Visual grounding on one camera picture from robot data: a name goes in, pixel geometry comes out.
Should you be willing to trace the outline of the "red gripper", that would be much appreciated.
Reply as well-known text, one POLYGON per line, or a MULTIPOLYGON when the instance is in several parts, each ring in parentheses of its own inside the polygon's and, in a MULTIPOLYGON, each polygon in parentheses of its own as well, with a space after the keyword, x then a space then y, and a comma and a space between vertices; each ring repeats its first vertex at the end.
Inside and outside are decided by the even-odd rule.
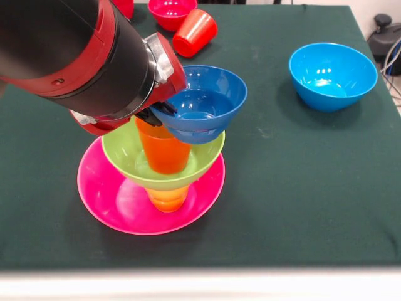
POLYGON ((164 114, 176 114, 177 109, 167 100, 182 91, 186 86, 184 69, 176 57, 169 41, 160 33, 154 33, 143 39, 148 54, 148 72, 146 79, 134 102, 126 105, 121 111, 104 117, 91 117, 73 110, 71 116, 76 123, 87 132, 102 136, 126 124, 133 116, 152 127, 160 127, 163 123, 153 114, 150 107, 164 114))

